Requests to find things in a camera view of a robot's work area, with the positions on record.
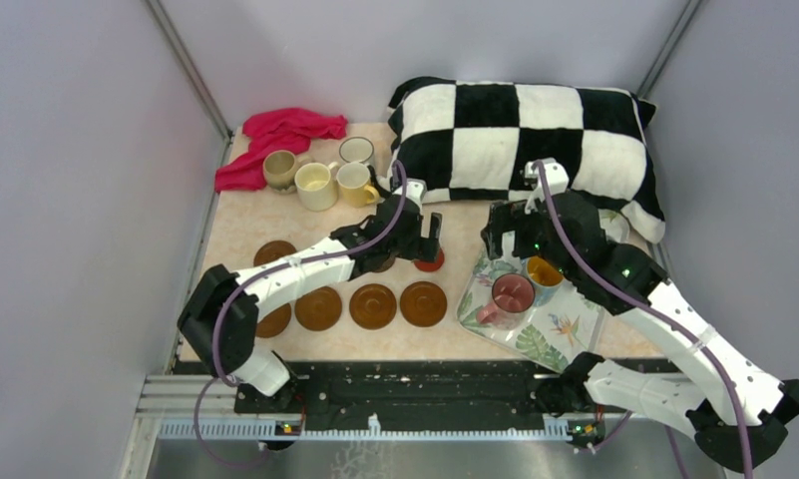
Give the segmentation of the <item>red apple coaster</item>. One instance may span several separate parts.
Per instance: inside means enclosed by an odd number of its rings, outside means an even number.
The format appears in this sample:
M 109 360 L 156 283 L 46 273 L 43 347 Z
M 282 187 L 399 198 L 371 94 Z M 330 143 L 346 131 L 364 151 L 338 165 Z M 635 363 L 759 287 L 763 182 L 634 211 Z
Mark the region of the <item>red apple coaster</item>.
M 413 265 L 418 270 L 423 272 L 435 272 L 443 266 L 444 262 L 445 262 L 445 254 L 443 250 L 440 248 L 434 260 L 425 261 L 422 259 L 418 259 L 413 261 Z

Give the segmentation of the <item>amber wooden coaster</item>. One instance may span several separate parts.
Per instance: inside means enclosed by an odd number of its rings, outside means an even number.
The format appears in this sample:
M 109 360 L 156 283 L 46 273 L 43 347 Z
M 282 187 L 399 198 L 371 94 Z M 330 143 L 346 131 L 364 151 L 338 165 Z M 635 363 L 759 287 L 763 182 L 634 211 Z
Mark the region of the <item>amber wooden coaster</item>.
M 399 305 L 402 316 L 410 324 L 417 327 L 431 327 L 445 317 L 448 299 L 438 284 L 417 281 L 403 290 Z
M 325 331 L 340 319 L 343 303 L 332 287 L 321 287 L 299 298 L 294 305 L 298 323 L 310 331 Z
M 383 284 L 369 283 L 351 296 L 349 311 L 353 321 L 367 330 L 381 329 L 392 322 L 397 311 L 393 291 Z

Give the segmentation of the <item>dark walnut wooden coaster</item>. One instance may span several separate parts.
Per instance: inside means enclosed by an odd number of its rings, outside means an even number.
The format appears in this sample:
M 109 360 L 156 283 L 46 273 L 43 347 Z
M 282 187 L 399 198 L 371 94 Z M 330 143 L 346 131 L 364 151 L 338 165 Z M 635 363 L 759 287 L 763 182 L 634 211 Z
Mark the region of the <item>dark walnut wooden coaster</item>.
M 389 270 L 395 264 L 395 262 L 396 262 L 396 258 L 395 257 L 389 257 L 380 266 L 375 268 L 374 272 L 376 272 L 376 273 L 386 272 L 387 270 Z
M 295 252 L 297 252 L 296 247 L 289 241 L 271 240 L 257 250 L 253 256 L 252 265 L 264 265 Z

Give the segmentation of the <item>brown wooden coaster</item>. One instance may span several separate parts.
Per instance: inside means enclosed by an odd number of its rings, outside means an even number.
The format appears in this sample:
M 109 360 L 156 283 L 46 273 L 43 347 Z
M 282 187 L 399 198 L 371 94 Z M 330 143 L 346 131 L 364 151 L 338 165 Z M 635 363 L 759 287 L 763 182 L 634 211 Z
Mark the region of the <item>brown wooden coaster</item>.
M 288 303 L 261 319 L 255 329 L 258 338 L 272 338 L 280 335 L 289 326 L 292 318 L 292 306 Z

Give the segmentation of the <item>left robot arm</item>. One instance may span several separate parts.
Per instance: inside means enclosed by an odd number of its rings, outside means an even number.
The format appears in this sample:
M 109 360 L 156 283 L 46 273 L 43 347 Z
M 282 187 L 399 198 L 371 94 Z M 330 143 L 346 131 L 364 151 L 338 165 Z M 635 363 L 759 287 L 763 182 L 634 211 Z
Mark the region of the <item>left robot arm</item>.
M 432 214 L 426 236 L 423 221 L 417 200 L 395 194 L 360 223 L 268 264 L 235 271 L 215 265 L 200 277 L 178 329 L 212 376 L 250 385 L 267 409 L 283 412 L 294 403 L 296 387 L 286 364 L 256 346 L 256 327 L 282 306 L 374 272 L 391 258 L 435 259 L 443 218 Z

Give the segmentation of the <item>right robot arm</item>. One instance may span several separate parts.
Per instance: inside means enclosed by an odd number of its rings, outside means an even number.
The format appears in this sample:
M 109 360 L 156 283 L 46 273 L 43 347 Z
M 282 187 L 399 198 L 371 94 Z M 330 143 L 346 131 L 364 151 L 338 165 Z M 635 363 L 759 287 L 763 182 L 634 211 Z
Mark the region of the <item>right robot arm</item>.
M 587 411 L 596 403 L 643 415 L 745 475 L 783 444 L 788 423 L 799 415 L 799 380 L 781 380 L 741 354 L 646 252 L 611 239 L 582 196 L 494 202 L 481 238 L 491 259 L 539 256 L 550 263 L 585 299 L 646 336 L 685 376 L 672 382 L 582 352 L 562 374 L 568 408 Z

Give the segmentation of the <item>pink mug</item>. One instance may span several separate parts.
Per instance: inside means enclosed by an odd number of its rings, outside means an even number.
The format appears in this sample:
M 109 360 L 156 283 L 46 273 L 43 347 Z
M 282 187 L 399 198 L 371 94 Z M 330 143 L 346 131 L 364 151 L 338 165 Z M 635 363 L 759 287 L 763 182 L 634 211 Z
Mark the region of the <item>pink mug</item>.
M 477 312 L 479 324 L 503 330 L 517 328 L 534 306 L 531 282 L 517 273 L 503 274 L 491 288 L 490 300 Z

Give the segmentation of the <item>blue mug yellow inside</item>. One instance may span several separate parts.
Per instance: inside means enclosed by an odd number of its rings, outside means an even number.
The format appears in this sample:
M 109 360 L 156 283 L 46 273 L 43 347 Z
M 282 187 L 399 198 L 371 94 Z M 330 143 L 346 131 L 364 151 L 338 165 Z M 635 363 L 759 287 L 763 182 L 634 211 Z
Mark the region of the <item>blue mug yellow inside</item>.
M 560 271 L 539 256 L 524 261 L 524 275 L 535 290 L 534 306 L 542 306 L 552 300 L 564 282 Z

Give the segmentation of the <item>black white checkered pillow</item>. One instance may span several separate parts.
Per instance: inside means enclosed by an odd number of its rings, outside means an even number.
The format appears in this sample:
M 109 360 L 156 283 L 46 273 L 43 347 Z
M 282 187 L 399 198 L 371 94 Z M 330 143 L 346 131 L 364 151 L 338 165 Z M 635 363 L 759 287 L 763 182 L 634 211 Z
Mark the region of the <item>black white checkered pillow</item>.
M 665 235 L 645 137 L 657 106 L 630 91 L 417 77 L 388 111 L 391 160 L 425 183 L 427 203 L 523 200 L 526 167 L 553 159 L 592 205 L 649 242 Z

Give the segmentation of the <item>yellow ceramic mug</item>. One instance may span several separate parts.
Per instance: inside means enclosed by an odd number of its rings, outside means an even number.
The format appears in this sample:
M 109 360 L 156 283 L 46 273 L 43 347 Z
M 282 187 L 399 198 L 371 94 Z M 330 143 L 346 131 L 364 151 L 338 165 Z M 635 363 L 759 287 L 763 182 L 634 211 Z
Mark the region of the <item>yellow ceramic mug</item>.
M 341 198 L 354 208 L 374 205 L 380 198 L 365 165 L 350 163 L 342 166 L 337 172 L 336 181 Z

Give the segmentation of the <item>floral white tray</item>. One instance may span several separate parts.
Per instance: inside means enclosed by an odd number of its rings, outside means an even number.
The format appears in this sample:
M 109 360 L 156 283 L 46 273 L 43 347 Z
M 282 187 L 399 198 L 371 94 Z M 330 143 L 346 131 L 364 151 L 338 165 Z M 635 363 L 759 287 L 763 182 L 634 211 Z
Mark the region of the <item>floral white tray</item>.
M 597 328 L 606 311 L 584 298 L 564 279 L 551 301 L 533 306 L 521 324 L 503 330 L 478 323 L 477 312 L 490 300 L 494 281 L 507 273 L 524 275 L 524 261 L 505 255 L 488 259 L 478 247 L 471 275 L 461 295 L 456 317 L 473 336 L 555 372 L 563 371 L 575 357 L 594 349 Z

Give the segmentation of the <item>white dark-rimmed mug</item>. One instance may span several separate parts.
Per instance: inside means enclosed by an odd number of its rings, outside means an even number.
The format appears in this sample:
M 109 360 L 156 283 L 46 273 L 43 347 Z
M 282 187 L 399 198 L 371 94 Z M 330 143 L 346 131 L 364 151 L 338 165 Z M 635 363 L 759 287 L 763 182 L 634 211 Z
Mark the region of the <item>white dark-rimmed mug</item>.
M 340 159 L 346 164 L 373 165 L 375 160 L 375 147 L 364 137 L 350 137 L 339 146 Z

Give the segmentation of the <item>beige ceramic mug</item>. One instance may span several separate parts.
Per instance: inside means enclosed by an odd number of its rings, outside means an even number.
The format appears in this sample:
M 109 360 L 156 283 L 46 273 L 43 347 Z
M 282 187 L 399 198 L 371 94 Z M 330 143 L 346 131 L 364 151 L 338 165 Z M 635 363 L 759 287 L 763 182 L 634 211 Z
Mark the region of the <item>beige ceramic mug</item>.
M 280 150 L 269 154 L 262 165 L 267 187 L 275 193 L 289 195 L 295 192 L 295 175 L 298 170 L 313 158 L 307 154 L 294 154 Z

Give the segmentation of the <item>crumpled pink cloth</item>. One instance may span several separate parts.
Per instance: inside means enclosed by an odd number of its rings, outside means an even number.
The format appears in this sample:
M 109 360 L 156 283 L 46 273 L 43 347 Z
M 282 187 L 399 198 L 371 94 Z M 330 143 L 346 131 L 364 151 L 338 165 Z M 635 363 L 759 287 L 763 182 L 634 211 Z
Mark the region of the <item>crumpled pink cloth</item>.
M 340 140 L 346 136 L 348 120 L 304 108 L 284 108 L 248 118 L 241 132 L 249 139 L 246 152 L 214 175 L 214 191 L 258 191 L 267 186 L 263 172 L 266 158 L 277 151 L 302 154 L 311 141 Z

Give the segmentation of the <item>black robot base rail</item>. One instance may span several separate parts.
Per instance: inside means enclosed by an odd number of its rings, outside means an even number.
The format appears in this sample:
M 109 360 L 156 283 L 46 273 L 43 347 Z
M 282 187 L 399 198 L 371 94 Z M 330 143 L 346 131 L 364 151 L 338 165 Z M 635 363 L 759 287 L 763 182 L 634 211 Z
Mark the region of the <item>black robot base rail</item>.
M 240 414 L 303 418 L 308 431 L 540 430 L 568 413 L 607 418 L 618 409 L 577 396 L 556 372 L 528 360 L 291 361 L 290 382 L 271 397 L 243 385 Z

